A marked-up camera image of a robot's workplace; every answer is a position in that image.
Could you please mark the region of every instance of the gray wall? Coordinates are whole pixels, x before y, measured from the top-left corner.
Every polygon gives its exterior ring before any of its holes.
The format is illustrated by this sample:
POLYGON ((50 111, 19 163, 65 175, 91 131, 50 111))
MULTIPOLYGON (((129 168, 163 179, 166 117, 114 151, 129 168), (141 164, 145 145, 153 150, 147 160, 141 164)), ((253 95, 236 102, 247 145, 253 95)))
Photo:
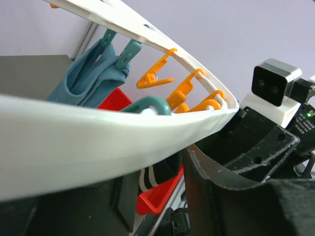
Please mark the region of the gray wall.
POLYGON ((1 1, 0 56, 71 56, 87 22, 43 0, 1 1))
MULTIPOLYGON (((210 69, 242 100, 251 87, 255 65, 275 58, 300 67, 305 78, 315 74, 315 3, 311 0, 125 0, 162 32, 210 69)), ((101 38, 99 28, 92 43, 101 38)), ((116 36, 120 53, 128 39, 116 36)), ((143 46, 131 62, 132 71, 122 87, 132 99, 146 94, 167 97, 187 71, 175 61, 159 73, 174 76, 169 85, 137 91, 136 81, 162 53, 143 46)), ((196 86, 188 98, 199 102, 206 91, 196 86)))

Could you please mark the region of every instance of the teal clothespin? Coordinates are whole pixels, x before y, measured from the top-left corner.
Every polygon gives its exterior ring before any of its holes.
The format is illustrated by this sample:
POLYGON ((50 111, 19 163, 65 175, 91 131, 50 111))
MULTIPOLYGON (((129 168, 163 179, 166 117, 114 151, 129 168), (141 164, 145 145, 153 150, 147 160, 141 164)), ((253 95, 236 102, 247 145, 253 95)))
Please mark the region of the teal clothespin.
POLYGON ((171 115, 168 103, 163 98, 155 95, 145 96, 123 108, 121 112, 140 113, 149 107, 154 107, 158 115, 171 115))
POLYGON ((107 29, 102 40, 100 41, 100 46, 102 48, 106 48, 107 45, 113 41, 116 34, 117 33, 115 31, 112 31, 111 29, 107 29))
POLYGON ((123 52, 120 54, 119 59, 115 63, 115 67, 117 69, 124 68, 127 63, 129 63, 140 52, 141 48, 141 43, 134 39, 131 39, 125 46, 123 52))

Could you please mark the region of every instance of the white stripe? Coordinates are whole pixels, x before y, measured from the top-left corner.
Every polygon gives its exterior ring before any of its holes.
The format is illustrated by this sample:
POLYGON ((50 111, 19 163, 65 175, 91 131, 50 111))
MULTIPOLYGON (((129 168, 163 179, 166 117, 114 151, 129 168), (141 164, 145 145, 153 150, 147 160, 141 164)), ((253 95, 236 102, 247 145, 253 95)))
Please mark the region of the white stripe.
POLYGON ((158 185, 156 177, 154 175, 154 169, 153 166, 149 166, 149 181, 152 187, 155 187, 158 185))
POLYGON ((145 169, 142 169, 140 172, 140 179, 139 179, 139 186, 142 192, 148 191, 148 189, 146 188, 146 185, 144 183, 144 171, 145 169))

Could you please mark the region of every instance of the clothes peg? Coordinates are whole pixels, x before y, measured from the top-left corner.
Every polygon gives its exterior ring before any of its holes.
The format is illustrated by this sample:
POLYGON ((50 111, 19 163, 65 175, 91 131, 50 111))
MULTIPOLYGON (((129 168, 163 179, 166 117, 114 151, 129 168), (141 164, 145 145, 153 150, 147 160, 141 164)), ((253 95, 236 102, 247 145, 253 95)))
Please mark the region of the clothes peg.
POLYGON ((141 43, 134 39, 131 39, 120 54, 119 59, 115 63, 115 67, 117 69, 124 68, 127 63, 129 63, 141 51, 141 48, 141 43))
POLYGON ((189 111, 189 107, 187 106, 186 103, 182 103, 181 105, 178 106, 177 110, 175 111, 175 113, 185 113, 189 111))
POLYGON ((205 111, 208 108, 208 106, 212 106, 215 110, 221 109, 221 105, 218 101, 214 99, 208 99, 200 102, 197 106, 191 108, 188 112, 205 111))
POLYGON ((155 95, 145 96, 123 108, 121 112, 140 113, 149 107, 154 107, 158 115, 171 115, 171 109, 167 102, 163 98, 155 95))
POLYGON ((53 5, 53 4, 50 4, 50 7, 51 7, 51 8, 55 8, 55 9, 56 9, 56 8, 59 8, 58 6, 53 5))
POLYGON ((176 48, 170 49, 160 60, 158 60, 137 82, 138 89, 145 89, 159 85, 165 85, 173 82, 173 78, 167 78, 157 81, 155 75, 156 73, 167 63, 167 58, 172 56, 174 52, 177 51, 176 48))
POLYGON ((211 93, 209 96, 207 96, 205 99, 203 99, 202 102, 205 101, 205 100, 214 99, 217 94, 219 94, 222 99, 225 99, 224 92, 221 91, 221 90, 216 90, 213 93, 211 93))
POLYGON ((100 41, 100 46, 102 48, 106 48, 113 41, 116 34, 117 33, 115 31, 112 31, 111 29, 107 29, 105 31, 105 34, 104 34, 102 40, 100 41))
POLYGON ((181 82, 180 85, 169 95, 166 99, 167 103, 169 104, 171 110, 177 108, 180 104, 186 101, 186 96, 189 94, 193 89, 193 83, 191 80, 194 77, 197 77, 198 73, 203 74, 202 69, 195 69, 184 81, 181 82))

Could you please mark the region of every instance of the black fabric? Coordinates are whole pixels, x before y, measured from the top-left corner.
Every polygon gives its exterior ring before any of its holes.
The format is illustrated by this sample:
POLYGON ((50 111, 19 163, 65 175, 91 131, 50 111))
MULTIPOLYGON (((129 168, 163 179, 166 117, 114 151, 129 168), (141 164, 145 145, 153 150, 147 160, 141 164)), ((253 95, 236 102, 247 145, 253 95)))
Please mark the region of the black fabric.
POLYGON ((140 175, 138 193, 141 194, 142 192, 177 176, 182 163, 182 155, 183 152, 179 151, 170 157, 143 169, 142 174, 140 175))

